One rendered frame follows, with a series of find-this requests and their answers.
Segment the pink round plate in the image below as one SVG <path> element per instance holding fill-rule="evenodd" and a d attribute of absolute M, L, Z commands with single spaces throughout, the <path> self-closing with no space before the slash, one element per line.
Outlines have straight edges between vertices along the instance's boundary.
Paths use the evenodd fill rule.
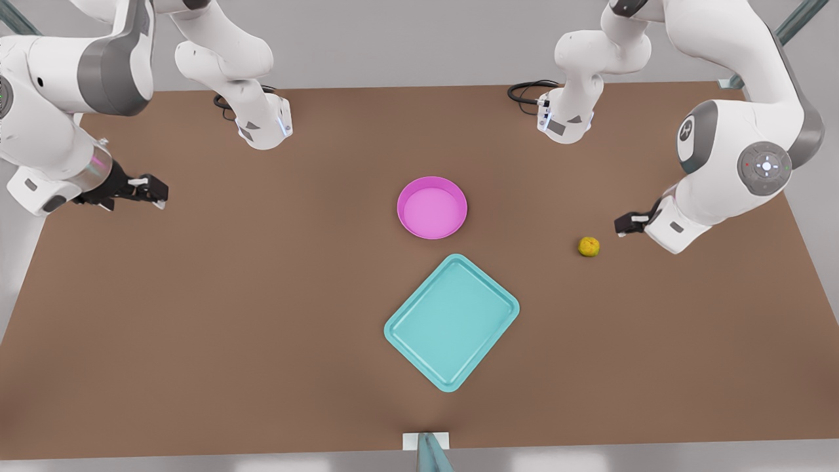
<path fill-rule="evenodd" d="M 449 179 L 424 176 L 402 188 L 397 199 L 397 217 L 408 232 L 422 239 L 437 240 L 459 230 L 468 215 L 464 192 Z"/>

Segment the teal rectangular tray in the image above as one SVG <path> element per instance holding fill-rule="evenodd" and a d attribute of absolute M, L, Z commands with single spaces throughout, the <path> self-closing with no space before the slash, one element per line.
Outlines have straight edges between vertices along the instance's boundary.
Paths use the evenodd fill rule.
<path fill-rule="evenodd" d="M 395 349 L 452 393 L 520 313 L 518 300 L 462 254 L 450 254 L 384 325 Z"/>

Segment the silver frame post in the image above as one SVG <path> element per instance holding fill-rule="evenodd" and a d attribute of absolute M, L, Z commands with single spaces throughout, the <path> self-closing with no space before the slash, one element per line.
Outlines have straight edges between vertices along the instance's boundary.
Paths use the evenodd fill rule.
<path fill-rule="evenodd" d="M 9 0 L 0 0 L 0 22 L 15 35 L 42 35 Z"/>
<path fill-rule="evenodd" d="M 449 449 L 449 432 L 402 434 L 402 450 L 416 451 L 416 472 L 454 472 L 446 456 Z"/>
<path fill-rule="evenodd" d="M 799 4 L 795 9 L 789 13 L 787 18 L 774 31 L 780 44 L 783 46 L 787 45 L 829 2 L 830 0 L 799 0 Z M 742 90 L 745 84 L 742 77 L 735 74 L 730 78 L 718 80 L 717 85 L 719 89 L 723 90 Z"/>

